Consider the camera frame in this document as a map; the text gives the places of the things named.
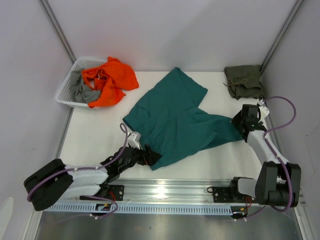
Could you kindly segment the teal green shorts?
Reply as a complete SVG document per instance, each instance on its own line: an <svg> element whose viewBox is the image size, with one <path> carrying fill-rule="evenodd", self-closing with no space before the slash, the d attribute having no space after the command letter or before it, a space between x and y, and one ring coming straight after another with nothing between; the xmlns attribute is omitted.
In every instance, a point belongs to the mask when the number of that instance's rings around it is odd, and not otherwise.
<svg viewBox="0 0 320 240"><path fill-rule="evenodd" d="M155 171L199 151L243 138L231 118L209 114L199 108L207 88L176 67L133 106L123 122L140 133L140 143L161 158L150 168Z"/></svg>

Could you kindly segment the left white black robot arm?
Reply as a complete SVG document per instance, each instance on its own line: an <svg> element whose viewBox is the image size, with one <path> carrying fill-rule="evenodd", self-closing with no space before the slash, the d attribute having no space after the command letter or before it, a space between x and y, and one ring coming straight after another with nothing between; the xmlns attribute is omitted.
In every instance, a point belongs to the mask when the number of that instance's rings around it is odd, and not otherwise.
<svg viewBox="0 0 320 240"><path fill-rule="evenodd" d="M70 166L56 158L24 181L27 201L43 211L61 200L115 200L110 184L122 172L135 165L152 167L161 157L145 145L142 149L123 146L97 166Z"/></svg>

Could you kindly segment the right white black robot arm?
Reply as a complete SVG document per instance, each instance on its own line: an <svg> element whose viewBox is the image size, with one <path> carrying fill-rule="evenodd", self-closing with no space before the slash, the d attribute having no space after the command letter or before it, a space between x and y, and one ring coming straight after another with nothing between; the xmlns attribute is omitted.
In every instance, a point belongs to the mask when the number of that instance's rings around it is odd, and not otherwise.
<svg viewBox="0 0 320 240"><path fill-rule="evenodd" d="M299 203L302 170L290 163L267 138L267 129L261 121L258 105L244 104L231 123L251 147L261 162L257 179L234 177L228 196L239 202L246 196L253 197L260 205L271 206L284 212Z"/></svg>

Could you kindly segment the olive green folded shorts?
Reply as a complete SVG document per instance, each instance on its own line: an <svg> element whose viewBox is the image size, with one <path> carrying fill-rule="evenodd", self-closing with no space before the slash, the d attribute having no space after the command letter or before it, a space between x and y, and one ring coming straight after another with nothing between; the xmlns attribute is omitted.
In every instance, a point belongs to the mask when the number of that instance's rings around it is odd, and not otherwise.
<svg viewBox="0 0 320 240"><path fill-rule="evenodd" d="M241 98L264 99L266 91L261 81L260 65L238 65L224 68L226 83L230 96Z"/></svg>

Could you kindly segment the orange shorts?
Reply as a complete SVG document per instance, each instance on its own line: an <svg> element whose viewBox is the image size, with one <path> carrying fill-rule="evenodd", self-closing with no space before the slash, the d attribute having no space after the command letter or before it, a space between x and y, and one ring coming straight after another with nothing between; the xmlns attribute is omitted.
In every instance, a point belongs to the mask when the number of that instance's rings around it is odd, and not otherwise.
<svg viewBox="0 0 320 240"><path fill-rule="evenodd" d="M132 67L111 56L100 66L82 70L81 75L85 85L100 91L100 97L87 104L90 108L114 106L126 95L124 90L139 88Z"/></svg>

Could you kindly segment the grey shorts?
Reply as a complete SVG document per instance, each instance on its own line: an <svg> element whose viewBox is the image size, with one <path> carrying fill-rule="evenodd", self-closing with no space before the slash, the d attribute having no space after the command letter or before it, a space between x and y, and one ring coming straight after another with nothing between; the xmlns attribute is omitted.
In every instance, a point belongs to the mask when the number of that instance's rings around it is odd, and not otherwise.
<svg viewBox="0 0 320 240"><path fill-rule="evenodd" d="M70 74L70 96L77 103L91 103L99 99L101 96L100 90L92 90L84 83L80 70L72 71Z"/></svg>

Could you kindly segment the white plastic basket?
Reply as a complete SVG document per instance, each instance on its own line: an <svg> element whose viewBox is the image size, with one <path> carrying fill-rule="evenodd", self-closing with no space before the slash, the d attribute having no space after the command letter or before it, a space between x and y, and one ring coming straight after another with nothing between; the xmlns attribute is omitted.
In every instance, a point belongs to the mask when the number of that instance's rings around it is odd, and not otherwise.
<svg viewBox="0 0 320 240"><path fill-rule="evenodd" d="M89 106L86 103L80 103L73 101L72 95L70 92L70 85L71 85L71 73L72 71L84 70L84 69L91 69L96 68L100 65L106 63L107 59L100 59L97 57L80 57L78 58L70 68L68 74L66 75L65 79L63 80L59 90L55 95L55 100L60 103L67 105L71 108L88 108Z"/></svg>

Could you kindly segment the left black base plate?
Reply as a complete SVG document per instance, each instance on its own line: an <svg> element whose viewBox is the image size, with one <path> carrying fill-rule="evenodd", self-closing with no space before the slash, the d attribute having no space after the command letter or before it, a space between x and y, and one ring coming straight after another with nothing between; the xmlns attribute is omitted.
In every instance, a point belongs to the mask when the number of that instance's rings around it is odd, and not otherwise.
<svg viewBox="0 0 320 240"><path fill-rule="evenodd" d="M86 185L86 192L79 196L80 200L112 200L123 201L124 198L124 185Z"/></svg>

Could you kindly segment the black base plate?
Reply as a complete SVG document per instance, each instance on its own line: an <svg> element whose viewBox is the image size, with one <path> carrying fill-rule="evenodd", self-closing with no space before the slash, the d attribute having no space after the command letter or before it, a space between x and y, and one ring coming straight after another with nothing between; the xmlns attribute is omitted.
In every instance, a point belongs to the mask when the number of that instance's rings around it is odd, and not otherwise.
<svg viewBox="0 0 320 240"><path fill-rule="evenodd" d="M233 190L230 186L209 186L206 191L212 195L215 203L235 203L257 204L257 200L252 197Z"/></svg>
<svg viewBox="0 0 320 240"><path fill-rule="evenodd" d="M80 200L112 200L123 201L124 198L124 185L86 185L86 192L79 196Z"/></svg>

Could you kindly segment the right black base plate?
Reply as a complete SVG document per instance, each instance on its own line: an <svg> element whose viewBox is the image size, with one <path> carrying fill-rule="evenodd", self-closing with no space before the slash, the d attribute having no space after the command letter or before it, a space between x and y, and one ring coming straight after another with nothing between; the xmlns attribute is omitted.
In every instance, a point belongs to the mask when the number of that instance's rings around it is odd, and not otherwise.
<svg viewBox="0 0 320 240"><path fill-rule="evenodd" d="M209 186L206 191L212 195L215 203L235 203L257 204L257 200L252 197L233 190L230 186Z"/></svg>

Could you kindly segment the right aluminium corner post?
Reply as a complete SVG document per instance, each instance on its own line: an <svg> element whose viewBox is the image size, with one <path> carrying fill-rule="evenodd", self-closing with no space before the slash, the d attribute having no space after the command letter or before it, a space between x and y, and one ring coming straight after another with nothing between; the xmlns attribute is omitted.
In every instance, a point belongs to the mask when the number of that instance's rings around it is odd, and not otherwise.
<svg viewBox="0 0 320 240"><path fill-rule="evenodd" d="M274 54L278 50L279 46L281 45L282 41L286 37L286 34L290 30L291 25L295 21L296 17L298 16L300 10L302 9L306 0L296 0L293 7L291 8L288 16L286 17L282 27L279 30L276 38L274 39L269 51L267 52L260 68L260 73L263 74L266 70L268 64L270 63L271 59L273 58Z"/></svg>

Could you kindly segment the aluminium corner post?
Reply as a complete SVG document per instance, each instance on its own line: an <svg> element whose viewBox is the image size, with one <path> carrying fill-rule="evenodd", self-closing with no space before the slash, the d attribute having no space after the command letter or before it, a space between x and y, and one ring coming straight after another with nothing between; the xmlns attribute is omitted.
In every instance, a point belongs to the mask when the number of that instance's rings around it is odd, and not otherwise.
<svg viewBox="0 0 320 240"><path fill-rule="evenodd" d="M49 23L51 24L53 31L55 32L57 38L59 39L66 55L68 56L69 60L74 63L76 61L76 56L74 54L74 51L71 48L71 45L69 41L67 40L67 37L58 21L58 18L56 17L50 3L48 0L39 0L38 1L40 6L42 7L44 14L46 15Z"/></svg>
<svg viewBox="0 0 320 240"><path fill-rule="evenodd" d="M268 64L270 63L271 59L273 58L274 54L278 50L279 46L281 45L282 41L286 37L286 34L290 30L291 25L295 21L296 17L298 16L300 10L302 9L306 0L296 0L293 7L291 8L288 16L286 17L282 27L279 30L276 38L274 39L269 51L267 52L260 68L260 73L263 74L266 70Z"/></svg>

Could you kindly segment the left aluminium corner post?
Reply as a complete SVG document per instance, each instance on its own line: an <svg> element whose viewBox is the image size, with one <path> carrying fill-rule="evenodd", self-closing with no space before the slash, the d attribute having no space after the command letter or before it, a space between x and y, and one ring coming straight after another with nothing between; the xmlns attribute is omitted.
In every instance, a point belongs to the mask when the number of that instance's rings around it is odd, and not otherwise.
<svg viewBox="0 0 320 240"><path fill-rule="evenodd" d="M74 51L71 48L71 45L69 41L67 40L67 37L58 21L58 18L56 17L50 3L48 0L39 0L38 1L40 6L42 7L44 14L46 15L49 23L51 24L53 31L55 32L57 38L59 39L66 55L68 56L69 60L74 63L76 61L76 56L74 54Z"/></svg>

